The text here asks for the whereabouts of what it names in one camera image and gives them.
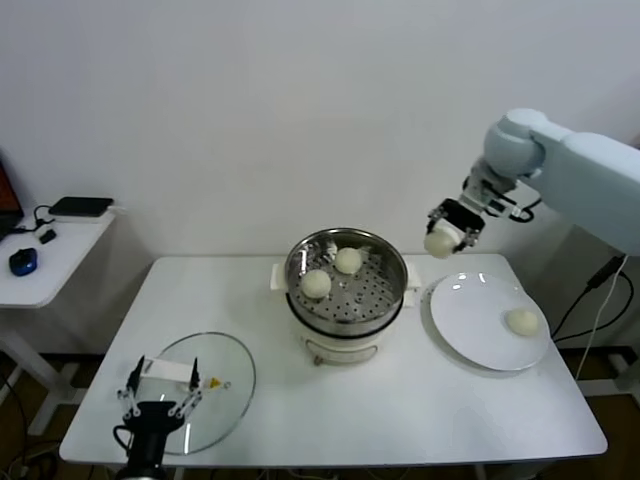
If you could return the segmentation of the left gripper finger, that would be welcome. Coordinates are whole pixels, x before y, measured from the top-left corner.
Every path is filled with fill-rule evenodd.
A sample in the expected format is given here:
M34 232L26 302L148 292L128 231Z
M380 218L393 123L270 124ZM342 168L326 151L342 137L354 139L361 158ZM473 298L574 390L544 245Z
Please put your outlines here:
M117 399L122 407L124 419L141 415L141 410L136 401L136 394L144 365L145 356L141 356L135 368L130 372L125 386L117 391Z
M195 358L188 383L188 395L181 403L176 403L169 410L168 416L177 419L187 419L201 402L202 398L203 391L200 386L198 359Z

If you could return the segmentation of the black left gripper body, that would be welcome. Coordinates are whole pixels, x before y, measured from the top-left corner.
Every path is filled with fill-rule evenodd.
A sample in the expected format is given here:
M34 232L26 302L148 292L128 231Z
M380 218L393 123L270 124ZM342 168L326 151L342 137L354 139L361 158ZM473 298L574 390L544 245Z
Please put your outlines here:
M128 465L159 467L168 437L184 425L184 419L172 413L175 402L144 401L138 404L139 415L130 414L124 426L132 436Z

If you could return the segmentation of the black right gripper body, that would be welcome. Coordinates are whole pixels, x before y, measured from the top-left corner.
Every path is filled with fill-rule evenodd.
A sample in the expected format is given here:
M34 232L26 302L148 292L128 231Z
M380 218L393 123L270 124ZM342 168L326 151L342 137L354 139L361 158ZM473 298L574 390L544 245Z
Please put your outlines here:
M483 218L460 204L457 200L447 198L442 202L443 219L459 230L483 230Z

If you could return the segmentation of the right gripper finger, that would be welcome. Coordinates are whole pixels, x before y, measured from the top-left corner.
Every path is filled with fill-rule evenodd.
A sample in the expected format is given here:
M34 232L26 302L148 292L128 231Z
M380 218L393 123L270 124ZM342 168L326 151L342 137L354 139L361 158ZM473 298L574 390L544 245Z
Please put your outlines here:
M464 234L461 236L460 241L454 247L454 252L462 252L466 248L471 248L476 245L479 238L479 230L473 228L467 228Z
M437 224L447 216L446 204L442 202L428 214L428 223L426 225L426 233L431 234Z

